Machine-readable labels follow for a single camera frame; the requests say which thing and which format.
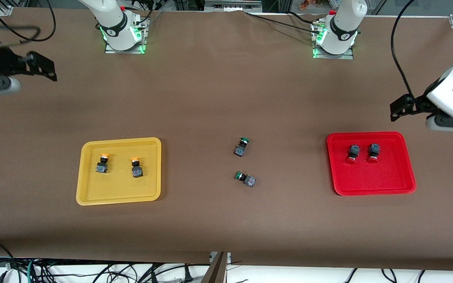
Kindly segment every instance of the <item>teal cable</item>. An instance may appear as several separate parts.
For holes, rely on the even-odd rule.
[[[31,268],[33,267],[34,259],[29,261],[29,265],[27,265],[27,283],[31,283]]]

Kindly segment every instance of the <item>yellow tray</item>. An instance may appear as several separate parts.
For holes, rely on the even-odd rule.
[[[108,172],[96,172],[101,154],[109,154]],[[139,157],[143,176],[132,175]],[[76,201],[82,206],[153,201],[160,196],[162,144],[158,138],[101,140],[85,143],[79,160]]]

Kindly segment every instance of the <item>red tray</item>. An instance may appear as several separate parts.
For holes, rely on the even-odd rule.
[[[333,186],[339,195],[390,195],[413,193],[415,177],[403,136],[390,132],[350,132],[331,134],[327,138]],[[370,163],[368,148],[381,147],[377,163]],[[351,145],[360,152],[356,164],[348,164]]]

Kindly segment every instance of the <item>tray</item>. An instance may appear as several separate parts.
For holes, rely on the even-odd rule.
[[[107,173],[96,172],[101,154],[109,154]],[[131,158],[139,157],[144,175],[134,178]],[[153,201],[160,196],[162,144],[158,138],[85,143],[79,161],[76,201],[82,206]]]
[[[377,163],[370,163],[368,148],[381,147]],[[398,132],[351,132],[327,138],[333,186],[339,195],[389,195],[412,193],[415,177],[405,139]],[[345,162],[351,145],[360,152],[356,164]]]

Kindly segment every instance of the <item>table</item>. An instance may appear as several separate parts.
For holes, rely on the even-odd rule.
[[[246,265],[453,269],[453,133],[423,115],[390,122],[406,91],[394,18],[365,18],[345,61],[313,59],[304,31],[242,12],[164,13],[146,54],[104,54],[89,11],[55,13],[51,40],[13,50],[55,61],[58,82],[19,76],[22,91],[0,97],[0,242],[15,256],[203,263],[225,250]],[[47,9],[7,22],[52,28]],[[396,38],[415,93],[453,63],[445,18],[403,18]],[[406,138],[417,191],[336,195],[326,136],[378,130]],[[84,143],[147,136],[164,149],[157,201],[76,203]]]

